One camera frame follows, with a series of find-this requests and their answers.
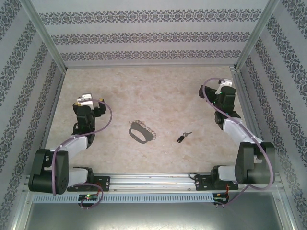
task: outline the black bracket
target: black bracket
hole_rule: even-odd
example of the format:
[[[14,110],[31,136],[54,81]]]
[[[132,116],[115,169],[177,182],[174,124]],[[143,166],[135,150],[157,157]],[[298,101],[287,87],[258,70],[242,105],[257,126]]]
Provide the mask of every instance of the black bracket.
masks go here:
[[[94,176],[92,184],[101,186],[104,192],[108,192],[110,188],[109,176]],[[95,186],[71,186],[67,188],[68,192],[97,192],[98,188]]]
[[[234,184],[232,181],[216,181],[213,183],[210,175],[197,174],[194,180],[196,191],[226,190],[227,185],[229,186],[229,190],[239,189],[238,185]]]

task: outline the enclosure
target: enclosure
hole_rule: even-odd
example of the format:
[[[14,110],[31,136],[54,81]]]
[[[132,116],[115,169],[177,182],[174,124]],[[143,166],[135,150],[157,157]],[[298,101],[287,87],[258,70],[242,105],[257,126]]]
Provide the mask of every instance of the enclosure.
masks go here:
[[[0,229],[306,229],[306,3],[2,0]],[[276,154],[273,186],[225,208],[189,177],[238,154],[199,97],[212,77],[233,81],[235,111]],[[78,192],[28,189],[36,151],[71,136],[84,93],[113,112],[69,161],[110,176],[96,211],[76,205]],[[133,123],[147,143],[131,138]]]

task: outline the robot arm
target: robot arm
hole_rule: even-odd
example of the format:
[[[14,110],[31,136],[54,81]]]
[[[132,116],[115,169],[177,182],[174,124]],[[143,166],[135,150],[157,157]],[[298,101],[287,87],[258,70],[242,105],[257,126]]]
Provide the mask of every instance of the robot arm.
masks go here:
[[[211,171],[212,182],[232,181],[239,184],[268,184],[270,171],[255,141],[260,143],[266,151],[272,164],[275,162],[274,145],[263,142],[253,134],[251,135],[251,131],[244,126],[241,117],[234,111],[236,90],[231,87],[231,80],[225,79],[224,82],[219,81],[219,84],[217,90],[205,86],[205,93],[215,107],[232,117],[232,119],[229,119],[217,111],[214,114],[216,124],[239,146],[239,151],[235,165],[214,166]],[[202,87],[199,96],[205,98]]]
[[[95,118],[105,114],[106,107],[93,102],[83,102],[92,99],[90,93],[83,94],[77,102],[73,104],[73,110],[77,115],[77,123],[73,126],[73,139],[60,147],[56,158],[56,193],[63,194],[67,187],[81,183],[91,183],[94,173],[91,168],[74,167],[69,168],[69,160],[75,157],[80,151],[90,147],[95,134],[78,137],[95,131]],[[52,193],[51,170],[46,169],[51,166],[55,149],[39,149],[34,158],[32,171],[29,179],[29,189],[31,191]]]

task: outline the wall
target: wall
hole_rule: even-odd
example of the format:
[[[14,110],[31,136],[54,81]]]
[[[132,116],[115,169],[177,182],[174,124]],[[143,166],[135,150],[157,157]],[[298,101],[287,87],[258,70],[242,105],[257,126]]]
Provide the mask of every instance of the wall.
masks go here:
[[[0,230],[42,146],[61,73],[17,0],[0,1]]]
[[[68,67],[235,64],[268,0],[34,0]]]
[[[307,1],[282,0],[241,69],[300,229],[307,228]]]

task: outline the beige floor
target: beige floor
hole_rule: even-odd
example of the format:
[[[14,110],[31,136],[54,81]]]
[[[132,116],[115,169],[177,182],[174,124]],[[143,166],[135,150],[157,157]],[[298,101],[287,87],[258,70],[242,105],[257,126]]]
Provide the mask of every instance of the beige floor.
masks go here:
[[[229,67],[150,67],[69,69],[67,71],[47,148],[72,132],[72,104],[81,94],[103,97],[113,121],[94,143],[70,164],[92,167],[96,173],[208,172],[214,165],[232,164],[238,146],[214,122],[214,110],[198,90],[210,77],[231,79]],[[217,82],[210,86],[217,88]],[[236,98],[235,110],[242,115]],[[96,119],[96,129],[109,112]],[[129,121],[143,121],[156,140],[140,144],[128,134]],[[183,132],[193,132],[182,143]]]

